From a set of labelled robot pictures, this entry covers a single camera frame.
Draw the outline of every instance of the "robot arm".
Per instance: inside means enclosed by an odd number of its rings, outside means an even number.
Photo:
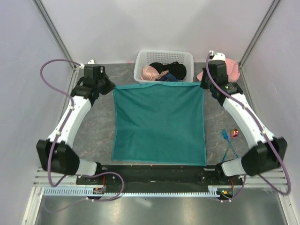
[[[78,128],[94,102],[100,94],[106,95],[114,87],[115,84],[108,79],[105,73],[105,67],[97,64],[86,64],[84,66],[83,77],[71,92],[74,106],[70,102],[57,127],[48,136],[47,140],[39,140],[37,143],[37,152],[44,170],[47,170],[52,143],[69,111],[73,110],[64,128],[59,132],[51,161],[51,171],[67,175],[94,175],[96,171],[101,171],[100,163],[79,158],[72,147]]]
[[[212,78],[222,90],[229,95],[239,100],[241,103],[247,106],[247,108],[255,115],[250,105],[248,104],[242,89],[237,83],[228,82],[228,75],[226,72],[225,55],[217,53],[209,62],[209,70]],[[201,87],[209,89],[212,96],[218,100],[234,118],[241,131],[243,132],[248,146],[249,152],[247,152],[242,158],[222,162],[217,165],[218,172],[221,176],[234,176],[238,174],[247,174],[254,176],[280,166],[277,158],[270,149],[267,141],[260,132],[256,122],[250,116],[250,114],[230,98],[224,96],[218,91],[211,83],[206,68],[203,68],[203,77],[201,80]],[[277,153],[281,159],[284,158],[287,143],[284,138],[277,139],[272,132],[270,132],[258,119],[259,123],[263,127],[267,137],[272,142]]]

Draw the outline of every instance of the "white cable channel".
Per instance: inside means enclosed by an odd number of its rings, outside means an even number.
[[[209,187],[208,192],[185,193],[122,193],[122,197],[220,197],[216,187]],[[45,187],[46,196],[115,196],[118,193],[93,194],[93,187]]]

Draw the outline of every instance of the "gray countertop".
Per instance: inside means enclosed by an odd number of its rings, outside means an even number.
[[[43,196],[49,210],[82,197]],[[36,225],[286,225],[274,192],[245,188],[232,203],[205,197],[122,197],[111,202],[83,201],[60,213],[40,207]]]
[[[134,64],[107,64],[105,70],[109,78],[116,85],[137,83],[133,79]],[[194,64],[194,80],[202,71],[204,63]],[[243,78],[237,82],[246,93]],[[205,139],[207,151],[207,163],[217,164],[222,161],[228,147],[228,142],[222,137],[221,130],[225,128],[229,132],[238,129],[237,124],[230,114],[213,99],[210,92],[205,92],[204,102]],[[101,164],[137,164],[130,162],[112,161],[113,142],[115,136],[115,110],[113,92],[100,96],[92,109],[83,119],[76,134],[73,149],[79,157],[86,160],[97,161]],[[247,141],[240,131],[240,135],[232,142],[237,154],[243,156],[248,151]],[[227,159],[235,158],[230,150]]]

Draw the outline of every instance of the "small red object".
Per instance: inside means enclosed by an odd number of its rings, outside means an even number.
[[[231,137],[232,139],[235,139],[235,138],[237,138],[238,136],[239,136],[239,130],[234,129],[234,130],[232,130],[232,131],[230,132],[230,137]]]

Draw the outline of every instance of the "white wall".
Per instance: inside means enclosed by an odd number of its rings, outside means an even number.
[[[17,225],[40,165],[35,145],[54,129],[63,105],[39,68],[63,55],[31,0],[2,1],[0,21],[0,223]],[[49,65],[45,74],[66,90],[71,67]]]
[[[288,149],[284,159],[300,210],[300,1],[281,1],[244,66],[261,120]]]
[[[240,60],[272,0],[42,0],[75,60],[135,61],[143,49]]]

